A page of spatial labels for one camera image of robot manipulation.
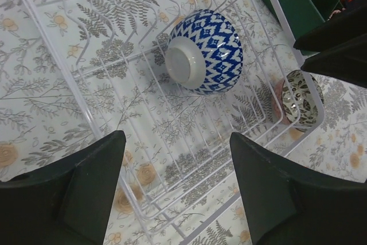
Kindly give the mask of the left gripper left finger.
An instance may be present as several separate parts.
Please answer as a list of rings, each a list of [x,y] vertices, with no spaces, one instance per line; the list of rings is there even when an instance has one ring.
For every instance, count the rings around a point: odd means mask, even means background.
[[[1,183],[1,244],[103,244],[126,136]]]

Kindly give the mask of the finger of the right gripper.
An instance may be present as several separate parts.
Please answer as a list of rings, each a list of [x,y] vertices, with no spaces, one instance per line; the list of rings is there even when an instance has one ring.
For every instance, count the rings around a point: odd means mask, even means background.
[[[301,70],[366,87],[366,34],[305,60]]]
[[[321,52],[366,34],[366,4],[346,9],[317,28],[300,36],[293,47],[297,50]]]

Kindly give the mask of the blue zigzag red-inside bowl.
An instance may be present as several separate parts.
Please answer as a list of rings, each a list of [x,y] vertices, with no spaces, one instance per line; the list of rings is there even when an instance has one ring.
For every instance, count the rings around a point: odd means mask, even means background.
[[[231,90],[243,69],[243,47],[231,22],[222,14],[200,9],[170,32],[165,66],[183,88],[199,95]]]

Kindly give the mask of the white wire dish rack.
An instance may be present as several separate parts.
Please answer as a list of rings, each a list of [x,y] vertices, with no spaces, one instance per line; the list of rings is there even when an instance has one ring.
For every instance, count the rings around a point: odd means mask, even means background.
[[[311,121],[301,113],[285,124],[278,80],[303,62],[285,18],[277,23],[259,0],[22,0],[61,71],[73,102],[28,100],[38,112],[80,111],[74,124],[29,157],[44,165],[92,139],[123,130],[126,161],[120,185],[129,205],[122,219],[126,244],[246,243],[248,235],[229,148],[240,132],[286,157],[323,122],[325,109],[312,77]],[[228,92],[196,95],[169,77],[169,34],[198,9],[233,24],[243,70]]]

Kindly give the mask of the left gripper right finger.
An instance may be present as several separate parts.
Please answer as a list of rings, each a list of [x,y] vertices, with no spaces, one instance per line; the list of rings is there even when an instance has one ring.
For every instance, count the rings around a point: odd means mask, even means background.
[[[365,244],[366,184],[329,176],[232,133],[253,244]]]

